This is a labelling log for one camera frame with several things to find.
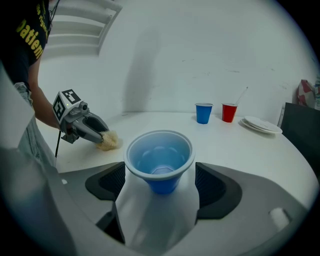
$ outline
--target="blue plastic cup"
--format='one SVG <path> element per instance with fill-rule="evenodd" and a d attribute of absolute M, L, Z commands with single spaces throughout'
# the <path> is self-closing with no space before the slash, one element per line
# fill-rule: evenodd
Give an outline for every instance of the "blue plastic cup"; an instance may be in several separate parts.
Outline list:
<path fill-rule="evenodd" d="M 209 122 L 210 113 L 213 105 L 211 103 L 196 103 L 196 121 L 199 124 L 207 124 Z"/>
<path fill-rule="evenodd" d="M 190 140 L 173 130 L 155 130 L 135 138 L 124 151 L 124 163 L 157 194 L 175 190 L 195 159 Z"/>

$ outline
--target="black plastic panel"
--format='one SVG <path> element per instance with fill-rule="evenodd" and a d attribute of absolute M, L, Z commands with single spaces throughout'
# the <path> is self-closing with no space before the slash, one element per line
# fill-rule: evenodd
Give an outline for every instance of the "black plastic panel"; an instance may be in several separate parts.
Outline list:
<path fill-rule="evenodd" d="M 236 208 L 242 198 L 237 182 L 200 162 L 195 163 L 195 186 L 200 202 L 197 219 L 221 219 Z"/>
<path fill-rule="evenodd" d="M 85 181 L 86 189 L 100 200 L 112 200 L 115 202 L 126 181 L 125 162 L 92 175 Z M 122 233 L 116 204 L 113 203 L 112 211 L 107 212 L 96 224 L 101 230 L 121 243 L 125 243 Z"/>
<path fill-rule="evenodd" d="M 125 162 L 101 171 L 85 182 L 86 189 L 100 200 L 116 201 L 126 181 Z"/>

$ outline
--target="white table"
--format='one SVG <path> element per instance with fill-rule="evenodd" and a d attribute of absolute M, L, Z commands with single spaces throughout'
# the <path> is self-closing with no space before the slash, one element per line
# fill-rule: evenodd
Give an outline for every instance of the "white table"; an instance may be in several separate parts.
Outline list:
<path fill-rule="evenodd" d="M 193 113 L 122 114 L 106 120 L 109 129 L 115 130 L 121 139 L 119 149 L 104 152 L 81 138 L 74 144 L 61 140 L 57 169 L 70 172 L 120 162 L 126 144 L 138 135 L 152 130 L 175 130 L 191 140 L 194 163 L 225 166 L 268 178 L 310 209 L 319 184 L 305 158 L 282 134 L 253 131 L 241 124 L 240 119 L 235 117 L 233 123 L 226 123 L 220 116 L 211 115 L 208 124 L 199 124 Z M 164 252 L 195 224 L 199 208 L 195 165 L 167 196 L 152 193 L 146 182 L 126 170 L 126 183 L 116 205 L 127 246 L 146 254 Z"/>

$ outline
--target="yellow sponge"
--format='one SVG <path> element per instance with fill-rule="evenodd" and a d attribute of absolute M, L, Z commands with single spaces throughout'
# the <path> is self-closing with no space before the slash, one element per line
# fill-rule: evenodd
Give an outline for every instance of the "yellow sponge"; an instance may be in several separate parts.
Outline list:
<path fill-rule="evenodd" d="M 118 145 L 118 135 L 115 130 L 108 130 L 101 132 L 102 142 L 96 144 L 98 149 L 103 151 L 113 150 Z"/>

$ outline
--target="red plastic cup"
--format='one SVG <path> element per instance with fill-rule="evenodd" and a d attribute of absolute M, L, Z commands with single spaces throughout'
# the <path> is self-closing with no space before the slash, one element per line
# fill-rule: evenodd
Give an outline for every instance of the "red plastic cup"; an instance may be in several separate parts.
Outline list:
<path fill-rule="evenodd" d="M 232 123 L 234 120 L 238 105 L 232 103 L 222 103 L 222 121 Z"/>

